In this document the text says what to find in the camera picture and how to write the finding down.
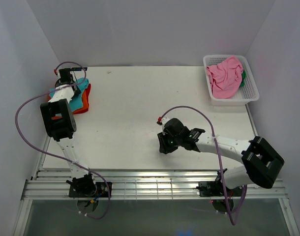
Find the turquoise t shirt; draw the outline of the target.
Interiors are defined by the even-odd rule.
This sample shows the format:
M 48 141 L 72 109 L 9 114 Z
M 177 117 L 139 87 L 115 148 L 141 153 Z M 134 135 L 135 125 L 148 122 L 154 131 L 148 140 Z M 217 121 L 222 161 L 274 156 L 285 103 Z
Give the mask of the turquoise t shirt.
M 80 94 L 76 95 L 72 87 L 66 87 L 66 85 L 58 86 L 59 90 L 52 91 L 49 94 L 49 102 L 56 102 L 61 99 L 67 99 L 69 107 L 72 112 L 75 112 L 78 109 L 82 109 L 85 106 L 88 106 L 88 101 L 85 100 L 87 97 L 85 95 L 85 90 L 89 88 L 89 80 L 80 78 L 77 80 L 78 88 L 80 89 Z

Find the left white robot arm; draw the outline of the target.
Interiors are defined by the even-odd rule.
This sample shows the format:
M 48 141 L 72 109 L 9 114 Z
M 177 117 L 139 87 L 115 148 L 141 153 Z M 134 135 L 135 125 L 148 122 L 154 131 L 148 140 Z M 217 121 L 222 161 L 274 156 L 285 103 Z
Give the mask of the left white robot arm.
M 40 105 L 40 110 L 49 137 L 61 148 L 67 159 L 72 180 L 67 183 L 76 193 L 84 196 L 92 196 L 97 191 L 97 185 L 93 181 L 92 174 L 84 166 L 84 159 L 75 150 L 73 135 L 77 130 L 74 114 L 84 113 L 89 109 L 88 96 L 90 84 L 88 79 L 76 79 L 72 74 L 74 68 L 63 68 L 56 71 L 58 80 L 55 83 L 57 91 L 51 92 L 48 102 Z

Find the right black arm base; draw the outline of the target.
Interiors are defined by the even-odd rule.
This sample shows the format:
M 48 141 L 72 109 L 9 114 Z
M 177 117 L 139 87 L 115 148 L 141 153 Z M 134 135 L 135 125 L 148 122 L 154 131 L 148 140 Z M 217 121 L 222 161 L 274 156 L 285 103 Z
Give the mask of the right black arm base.
M 224 197 L 223 185 L 220 181 L 200 181 L 196 189 L 199 190 L 200 197 Z M 226 187 L 228 197 L 240 197 L 243 187 L 228 189 Z

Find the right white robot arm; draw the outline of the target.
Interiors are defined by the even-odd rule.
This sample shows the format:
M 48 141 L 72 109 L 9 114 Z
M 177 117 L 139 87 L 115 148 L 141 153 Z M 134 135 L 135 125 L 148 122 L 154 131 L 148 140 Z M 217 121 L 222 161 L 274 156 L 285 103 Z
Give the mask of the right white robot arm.
M 268 141 L 259 136 L 250 141 L 215 137 L 203 129 L 190 130 L 177 118 L 159 118 L 157 123 L 162 127 L 157 135 L 160 153 L 172 153 L 182 147 L 187 151 L 220 154 L 241 163 L 240 167 L 219 172 L 214 183 L 206 185 L 214 187 L 220 195 L 248 184 L 271 189 L 285 163 Z

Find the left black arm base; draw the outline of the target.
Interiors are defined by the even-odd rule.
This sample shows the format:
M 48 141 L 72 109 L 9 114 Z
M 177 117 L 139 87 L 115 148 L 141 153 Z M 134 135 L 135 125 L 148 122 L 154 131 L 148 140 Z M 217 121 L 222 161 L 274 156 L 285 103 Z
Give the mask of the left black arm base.
M 108 197 L 108 194 L 112 194 L 112 182 L 107 182 L 109 188 L 104 181 L 94 181 L 91 174 L 84 175 L 81 178 L 73 178 L 67 180 L 69 184 L 68 196 L 71 198 L 94 198 L 97 196 Z

